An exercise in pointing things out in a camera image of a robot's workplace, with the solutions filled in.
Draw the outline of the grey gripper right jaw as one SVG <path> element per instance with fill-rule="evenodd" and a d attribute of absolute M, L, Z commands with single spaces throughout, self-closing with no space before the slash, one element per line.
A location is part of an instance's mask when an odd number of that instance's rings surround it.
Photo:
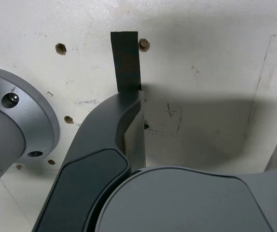
<path fill-rule="evenodd" d="M 97 232 L 277 232 L 277 167 L 257 174 L 145 168 L 107 199 Z"/>

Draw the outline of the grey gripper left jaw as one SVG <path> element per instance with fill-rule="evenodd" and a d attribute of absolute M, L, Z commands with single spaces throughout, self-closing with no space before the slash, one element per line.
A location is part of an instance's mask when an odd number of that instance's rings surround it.
<path fill-rule="evenodd" d="M 35 232 L 93 232 L 111 193 L 131 174 L 124 134 L 141 109 L 139 91 L 120 92 L 79 127 L 38 216 Z"/>

